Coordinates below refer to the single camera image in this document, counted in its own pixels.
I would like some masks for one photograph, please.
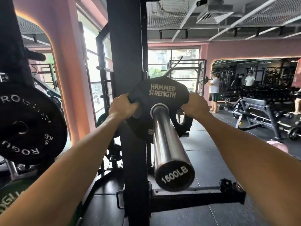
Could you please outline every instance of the white t-shirt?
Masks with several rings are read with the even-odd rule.
[[[219,78],[213,78],[210,83],[214,84],[209,87],[209,93],[218,93],[219,92]]]
[[[254,81],[255,81],[254,76],[247,76],[246,79],[245,79],[246,86],[252,86]]]

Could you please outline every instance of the forearm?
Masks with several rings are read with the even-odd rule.
[[[16,220],[11,225],[67,225],[95,178],[119,123],[108,116],[95,132],[70,148],[1,215],[0,225],[11,224],[16,212],[23,224]]]
[[[211,114],[196,119],[205,127],[233,175],[266,217],[275,225],[299,224],[301,163]]]

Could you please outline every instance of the pink kettlebell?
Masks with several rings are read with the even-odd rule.
[[[270,141],[267,141],[267,143],[275,146],[276,148],[280,149],[281,151],[283,151],[285,153],[288,153],[288,148],[283,143],[280,143],[276,140],[270,140]]]

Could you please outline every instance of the hand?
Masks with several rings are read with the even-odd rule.
[[[209,106],[204,97],[190,93],[189,101],[182,106],[184,113],[194,119],[200,119],[209,115]]]
[[[128,100],[129,94],[122,94],[118,98],[114,98],[111,103],[109,115],[115,115],[120,122],[125,121],[134,115],[135,111],[139,107],[138,103],[131,104]]]

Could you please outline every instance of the tree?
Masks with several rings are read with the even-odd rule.
[[[162,76],[162,74],[162,71],[157,68],[150,68],[148,70],[148,75],[150,76],[150,78],[160,77]]]

